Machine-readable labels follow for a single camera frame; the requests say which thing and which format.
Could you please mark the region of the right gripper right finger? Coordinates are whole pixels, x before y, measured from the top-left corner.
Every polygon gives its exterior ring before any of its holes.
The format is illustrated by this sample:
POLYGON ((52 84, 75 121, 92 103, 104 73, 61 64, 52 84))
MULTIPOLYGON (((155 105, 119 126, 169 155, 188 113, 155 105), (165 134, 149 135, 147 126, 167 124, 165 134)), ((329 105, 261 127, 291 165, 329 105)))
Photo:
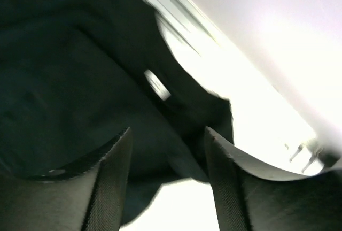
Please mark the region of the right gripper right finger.
POLYGON ((340 164, 314 176, 288 172, 211 128, 205 152, 220 230, 341 230, 340 164))

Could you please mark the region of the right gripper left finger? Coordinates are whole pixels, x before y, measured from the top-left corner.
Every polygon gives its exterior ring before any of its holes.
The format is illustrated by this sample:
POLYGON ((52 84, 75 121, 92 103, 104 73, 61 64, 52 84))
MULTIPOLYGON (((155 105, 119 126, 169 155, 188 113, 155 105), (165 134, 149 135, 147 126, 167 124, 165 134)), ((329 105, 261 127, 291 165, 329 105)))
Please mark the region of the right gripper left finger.
POLYGON ((45 176, 1 174, 1 230, 119 230, 133 148, 126 129, 45 176))

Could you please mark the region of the black t shirt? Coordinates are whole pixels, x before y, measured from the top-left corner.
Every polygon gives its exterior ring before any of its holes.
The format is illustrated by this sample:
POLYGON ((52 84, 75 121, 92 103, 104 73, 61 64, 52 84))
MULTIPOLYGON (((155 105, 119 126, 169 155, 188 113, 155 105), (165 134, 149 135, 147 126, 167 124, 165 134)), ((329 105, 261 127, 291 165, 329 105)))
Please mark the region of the black t shirt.
POLYGON ((1 0, 1 172, 41 176, 133 132, 122 224, 166 182, 208 182, 230 102, 176 61, 143 0, 1 0))

